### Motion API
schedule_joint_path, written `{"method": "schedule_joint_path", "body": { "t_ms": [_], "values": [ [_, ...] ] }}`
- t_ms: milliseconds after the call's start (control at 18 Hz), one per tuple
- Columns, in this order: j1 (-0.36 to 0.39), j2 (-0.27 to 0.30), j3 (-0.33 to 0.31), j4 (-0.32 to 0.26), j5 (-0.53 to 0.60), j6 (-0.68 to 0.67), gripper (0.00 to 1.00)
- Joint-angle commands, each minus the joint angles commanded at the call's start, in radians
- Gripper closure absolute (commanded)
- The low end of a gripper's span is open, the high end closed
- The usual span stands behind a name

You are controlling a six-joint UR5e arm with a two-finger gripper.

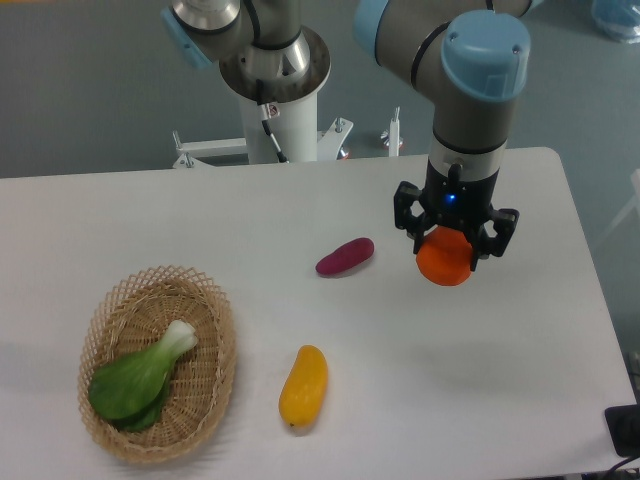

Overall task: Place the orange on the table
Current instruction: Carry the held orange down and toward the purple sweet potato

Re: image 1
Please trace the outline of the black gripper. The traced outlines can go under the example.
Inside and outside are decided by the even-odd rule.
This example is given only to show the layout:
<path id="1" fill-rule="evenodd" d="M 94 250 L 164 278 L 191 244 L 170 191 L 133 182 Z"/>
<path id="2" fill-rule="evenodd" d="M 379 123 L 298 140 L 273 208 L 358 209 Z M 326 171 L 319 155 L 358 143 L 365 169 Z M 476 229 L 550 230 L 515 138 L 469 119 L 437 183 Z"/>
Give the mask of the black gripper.
<path id="1" fill-rule="evenodd" d="M 499 171 L 489 177 L 467 181 L 462 169 L 450 167 L 441 173 L 428 160 L 423 189 L 402 181 L 393 196 L 394 224 L 413 241 L 413 254 L 423 245 L 425 234 L 435 226 L 444 226 L 470 235 L 472 247 L 470 269 L 476 271 L 480 260 L 502 257 L 515 233 L 520 212 L 492 207 L 492 197 Z"/>

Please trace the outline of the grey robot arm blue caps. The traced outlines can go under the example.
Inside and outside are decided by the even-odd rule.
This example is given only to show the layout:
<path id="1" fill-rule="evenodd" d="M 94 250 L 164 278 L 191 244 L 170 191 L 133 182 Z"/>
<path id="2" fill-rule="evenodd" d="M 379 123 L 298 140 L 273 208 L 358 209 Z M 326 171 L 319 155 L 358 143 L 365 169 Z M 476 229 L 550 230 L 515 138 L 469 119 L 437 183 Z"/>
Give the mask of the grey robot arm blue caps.
<path id="1" fill-rule="evenodd" d="M 434 106 L 423 187 L 402 182 L 394 223 L 421 250 L 433 230 L 459 232 L 477 262 L 505 252 L 514 209 L 492 196 L 527 78 L 528 1 L 362 1 L 354 36 L 376 63 Z M 238 96 L 253 163 L 316 161 L 317 94 L 331 68 L 297 1 L 174 1 L 161 13 L 197 67 L 217 64 Z"/>

